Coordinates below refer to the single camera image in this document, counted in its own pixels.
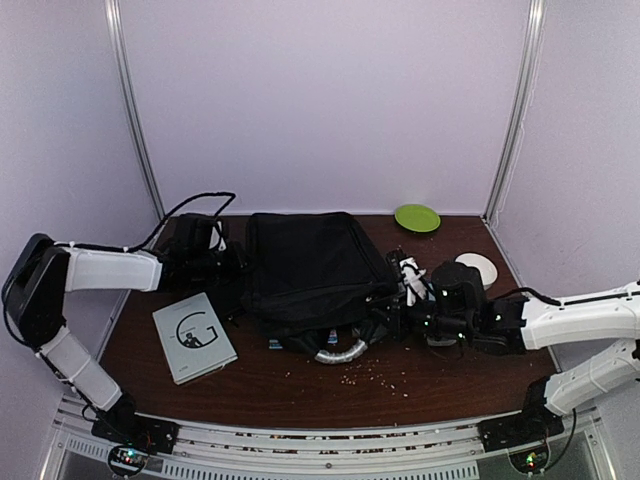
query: wooden table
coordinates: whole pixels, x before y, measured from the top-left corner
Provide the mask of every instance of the wooden table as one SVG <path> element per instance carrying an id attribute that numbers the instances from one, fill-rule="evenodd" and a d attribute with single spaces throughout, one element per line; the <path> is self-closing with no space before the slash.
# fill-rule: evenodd
<path id="1" fill-rule="evenodd" d="M 231 217 L 231 237 L 244 237 L 245 218 Z M 359 220 L 382 253 L 399 245 L 432 271 L 468 251 L 490 258 L 498 280 L 489 297 L 516 287 L 479 218 L 444 217 L 432 234 L 413 234 L 392 217 Z M 132 292 L 102 364 L 133 394 L 141 412 L 182 420 L 287 428 L 408 425 L 521 408 L 527 386 L 555 373 L 546 350 L 492 357 L 457 347 L 436 356 L 419 339 L 384 339 L 352 364 L 327 366 L 287 351 L 268 350 L 249 316 L 226 324 L 238 360 L 224 370 L 177 386 L 165 363 L 151 314 L 185 296 Z"/>

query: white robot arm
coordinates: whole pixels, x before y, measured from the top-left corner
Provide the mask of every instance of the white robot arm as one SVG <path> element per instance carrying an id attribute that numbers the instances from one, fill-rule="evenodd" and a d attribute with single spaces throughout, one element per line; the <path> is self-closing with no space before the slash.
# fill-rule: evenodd
<path id="1" fill-rule="evenodd" d="M 431 337 L 466 339 L 472 347 L 495 355 L 618 339 L 581 365 L 532 383 L 520 414 L 481 422 L 485 450 L 560 433 L 562 415 L 640 377 L 638 283 L 559 299 L 523 288 L 489 301 L 475 268 L 447 262 L 433 271 L 431 281 L 436 301 L 422 307 L 417 317 L 426 318 L 425 333 Z M 513 296 L 523 292 L 531 297 Z M 416 313 L 411 315 L 415 321 Z"/>
<path id="2" fill-rule="evenodd" d="M 143 292 L 183 287 L 202 279 L 236 275 L 241 250 L 227 243 L 220 222 L 187 214 L 157 253 L 141 248 L 61 244 L 32 236 L 2 288 L 5 324 L 18 342 L 31 348 L 61 381 L 90 406 L 98 421 L 93 433 L 148 453 L 171 452 L 177 425 L 135 414 L 135 402 L 122 391 L 69 331 L 62 315 L 65 293 L 86 289 Z M 18 337 L 9 317 L 20 332 Z"/>
<path id="3" fill-rule="evenodd" d="M 618 338 L 581 365 L 553 375 L 545 389 L 546 407 L 566 415 L 602 393 L 640 377 L 640 286 L 558 299 L 549 305 L 532 298 L 524 305 L 522 338 L 527 350 L 567 342 Z"/>

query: black cable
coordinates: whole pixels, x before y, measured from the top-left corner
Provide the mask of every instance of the black cable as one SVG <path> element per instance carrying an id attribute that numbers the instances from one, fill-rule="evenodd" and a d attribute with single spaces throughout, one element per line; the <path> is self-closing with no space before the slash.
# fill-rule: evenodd
<path id="1" fill-rule="evenodd" d="M 167 220 L 169 220 L 169 218 L 171 218 L 171 216 L 173 216 L 182 207 L 184 207 L 185 205 L 195 200 L 198 200 L 199 198 L 210 198 L 210 197 L 229 197 L 227 201 L 224 202 L 222 206 L 213 214 L 213 221 L 215 222 L 215 220 L 217 220 L 218 216 L 223 212 L 223 210 L 227 208 L 229 204 L 235 200 L 236 194 L 232 192 L 204 192 L 204 193 L 198 193 L 197 195 L 193 195 L 187 198 L 186 200 L 183 200 L 178 205 L 176 205 L 171 210 L 169 210 L 164 217 L 162 217 L 162 220 L 158 222 L 158 224 L 153 229 L 153 231 L 142 243 L 129 248 L 129 252 L 133 253 L 133 252 L 137 252 L 138 250 L 142 250 L 149 242 L 151 242 L 151 240 L 153 240 L 153 237 L 155 237 L 156 234 L 162 229 L 162 227 L 167 222 Z"/>
<path id="2" fill-rule="evenodd" d="M 571 445 L 571 440 L 573 440 L 573 434 L 576 432 L 577 422 L 578 422 L 578 414 L 576 413 L 576 409 L 574 408 L 573 409 L 573 425 L 571 426 L 571 433 L 569 434 L 569 439 L 567 440 L 567 443 L 564 445 L 562 452 L 560 452 L 560 455 L 558 455 L 558 458 L 556 458 L 551 465 L 544 467 L 545 473 L 547 473 L 549 470 L 555 467 L 558 464 L 558 462 L 562 459 L 562 457 L 564 457 L 564 454 L 567 453 L 567 450 L 569 450 L 569 445 Z"/>
<path id="3" fill-rule="evenodd" d="M 505 293 L 503 295 L 498 295 L 497 297 L 494 298 L 494 300 L 499 300 L 501 298 L 507 298 L 507 297 L 510 297 L 512 295 L 515 295 L 516 293 L 529 293 L 530 295 L 533 295 L 534 297 L 536 297 L 541 302 L 547 303 L 549 305 L 553 305 L 555 307 L 562 306 L 562 303 L 560 303 L 559 300 L 556 300 L 555 298 L 547 297 L 546 295 L 543 295 L 543 294 L 537 292 L 536 290 L 534 290 L 531 287 L 521 287 L 521 288 L 516 288 L 514 290 L 510 290 L 510 291 L 508 291 L 507 293 Z"/>
<path id="4" fill-rule="evenodd" d="M 94 423 L 94 422 L 95 422 L 95 420 L 91 420 L 90 418 L 87 418 L 87 417 L 85 416 L 85 413 L 87 413 L 87 409 L 88 409 L 89 407 L 91 407 L 91 405 L 89 405 L 88 403 L 87 403 L 84 407 L 82 407 L 82 413 L 80 413 L 80 415 L 82 415 L 82 418 L 84 418 L 87 422 Z"/>

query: white wall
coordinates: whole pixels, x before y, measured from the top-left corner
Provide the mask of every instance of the white wall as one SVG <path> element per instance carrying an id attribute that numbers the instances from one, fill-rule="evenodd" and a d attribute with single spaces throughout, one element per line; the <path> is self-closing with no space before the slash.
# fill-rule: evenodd
<path id="1" fill-rule="evenodd" d="M 481 213 L 527 0 L 133 0 L 122 19 L 167 207 Z"/>
<path id="2" fill-rule="evenodd" d="M 153 226 L 110 50 L 104 2 L 2 2 L 0 283 L 32 233 L 127 244 Z M 95 352 L 117 293 L 73 295 L 72 329 Z M 62 390 L 0 332 L 2 478 L 36 478 Z"/>
<path id="3" fill-rule="evenodd" d="M 551 295 L 640 275 L 640 3 L 549 2 L 539 77 L 497 231 L 525 284 Z M 571 367 L 610 342 L 557 349 Z M 640 390 L 599 401 L 640 472 Z"/>

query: gray book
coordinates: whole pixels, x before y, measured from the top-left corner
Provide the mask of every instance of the gray book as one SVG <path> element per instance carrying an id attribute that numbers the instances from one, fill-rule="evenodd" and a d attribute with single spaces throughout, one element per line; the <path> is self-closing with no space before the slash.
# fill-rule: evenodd
<path id="1" fill-rule="evenodd" d="M 238 358 L 204 293 L 154 312 L 153 319 L 178 385 Z"/>

